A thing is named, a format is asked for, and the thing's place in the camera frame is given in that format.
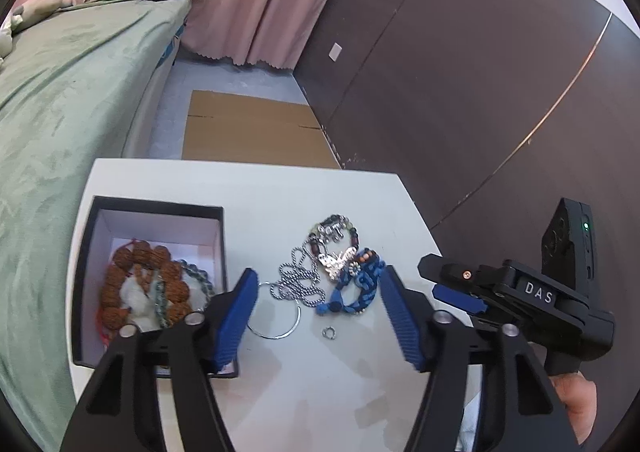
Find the person's right hand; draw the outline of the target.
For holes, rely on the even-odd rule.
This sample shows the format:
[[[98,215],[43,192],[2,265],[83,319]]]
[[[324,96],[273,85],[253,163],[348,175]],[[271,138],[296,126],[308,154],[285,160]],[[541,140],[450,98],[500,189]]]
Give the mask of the person's right hand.
[[[597,385],[580,372],[551,376],[550,380],[565,406],[578,443],[583,444],[597,417]]]

